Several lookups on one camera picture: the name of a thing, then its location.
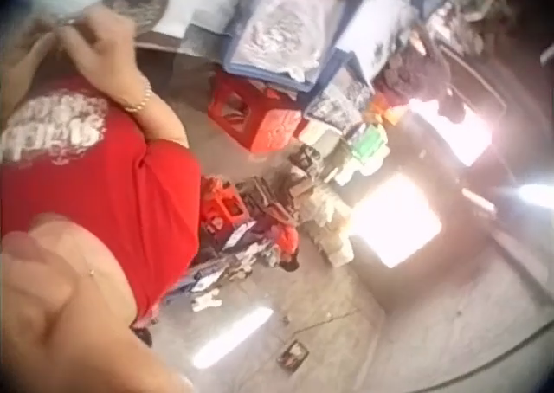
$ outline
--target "bracelet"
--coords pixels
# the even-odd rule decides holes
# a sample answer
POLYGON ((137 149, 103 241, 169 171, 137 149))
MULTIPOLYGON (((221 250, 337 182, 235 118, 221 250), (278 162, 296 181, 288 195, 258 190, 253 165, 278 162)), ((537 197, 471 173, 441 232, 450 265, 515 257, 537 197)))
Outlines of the bracelet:
POLYGON ((145 95, 143 96, 143 99, 140 103, 138 103, 136 106, 123 106, 123 109, 127 113, 138 113, 141 110, 143 110, 148 102, 150 101, 150 98, 152 97, 152 86, 150 84, 150 80, 148 80, 146 77, 144 77, 146 87, 145 87, 145 95))

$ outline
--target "printed shirt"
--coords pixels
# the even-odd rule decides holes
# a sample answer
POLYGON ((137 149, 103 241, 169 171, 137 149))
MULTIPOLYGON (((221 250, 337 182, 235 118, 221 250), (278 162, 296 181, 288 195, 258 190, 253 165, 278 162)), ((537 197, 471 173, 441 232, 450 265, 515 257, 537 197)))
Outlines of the printed shirt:
POLYGON ((41 213, 80 224, 112 251, 145 316, 197 252, 200 168, 190 151, 147 144, 83 79, 26 101, 0 139, 2 235, 41 213))

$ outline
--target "red plastic crate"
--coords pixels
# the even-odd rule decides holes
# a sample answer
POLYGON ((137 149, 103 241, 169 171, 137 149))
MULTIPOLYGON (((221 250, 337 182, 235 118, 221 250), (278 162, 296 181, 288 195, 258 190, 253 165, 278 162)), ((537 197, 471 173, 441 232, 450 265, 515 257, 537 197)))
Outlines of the red plastic crate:
POLYGON ((271 88, 260 90, 221 70, 216 73, 208 115, 252 153, 283 149, 302 120, 301 112, 285 94, 271 88))

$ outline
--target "cloth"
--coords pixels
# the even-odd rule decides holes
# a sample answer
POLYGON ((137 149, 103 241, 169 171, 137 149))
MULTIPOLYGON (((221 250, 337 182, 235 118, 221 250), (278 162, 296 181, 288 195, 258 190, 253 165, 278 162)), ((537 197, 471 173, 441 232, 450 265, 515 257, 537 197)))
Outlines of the cloth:
POLYGON ((290 261, 293 253, 299 245, 298 231, 293 226, 288 226, 268 214, 264 214, 251 229, 255 235, 261 235, 274 242, 282 252, 282 261, 290 261))
POLYGON ((122 267, 138 319, 183 275, 198 249, 200 167, 190 151, 147 144, 82 78, 25 102, 0 145, 3 235, 41 213, 80 224, 122 267))
POLYGON ((273 241, 281 249, 282 261, 290 261, 293 259, 294 252, 298 248, 298 231, 293 226, 286 224, 275 224, 270 229, 270 234, 273 241))

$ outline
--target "floor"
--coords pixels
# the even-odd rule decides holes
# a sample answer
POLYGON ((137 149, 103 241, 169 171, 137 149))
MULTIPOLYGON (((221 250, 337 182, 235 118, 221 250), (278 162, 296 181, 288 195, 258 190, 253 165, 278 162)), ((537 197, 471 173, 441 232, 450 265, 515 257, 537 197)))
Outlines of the floor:
MULTIPOLYGON (((204 173, 241 179, 283 164, 282 154, 249 155, 203 113, 210 66, 183 57, 171 65, 174 74, 186 77, 171 81, 169 101, 204 173)), ((402 393, 471 371, 554 318, 552 306, 537 298, 499 253, 445 242, 442 257, 467 261, 441 272, 442 283, 418 279, 426 293, 388 310, 385 323, 375 301, 380 295, 371 287, 378 278, 375 260, 358 254, 353 264, 332 269, 309 241, 302 240, 300 247, 299 271, 258 267, 250 278, 222 291, 219 308, 194 313, 185 297, 174 300, 152 329, 155 351, 200 393, 402 393), (192 357, 198 349, 257 306, 272 308, 274 315, 219 363, 195 369, 192 357), (276 358, 294 339, 311 354, 290 376, 276 358)), ((417 273, 413 268, 407 276, 417 273)), ((410 292, 405 281, 394 286, 410 292)), ((550 330, 488 371, 441 391, 531 391, 554 364, 553 351, 550 330)))
MULTIPOLYGON (((209 84, 201 81, 209 67, 197 61, 175 65, 187 68, 190 78, 172 81, 170 97, 180 99, 170 102, 204 173, 241 179, 283 163, 281 154, 252 157, 194 108, 206 105, 209 84)), ((307 239, 301 241, 299 260, 300 269, 293 274, 259 266, 247 280, 222 290, 219 308, 192 312, 190 299, 173 300, 152 327, 155 351, 199 392, 249 393, 267 391, 268 386, 272 393, 355 390, 368 370, 383 310, 352 269, 332 269, 307 239), (198 349, 257 306, 272 308, 272 318, 212 368, 195 369, 191 362, 198 349), (290 376, 276 358, 294 339, 310 355, 290 376)))

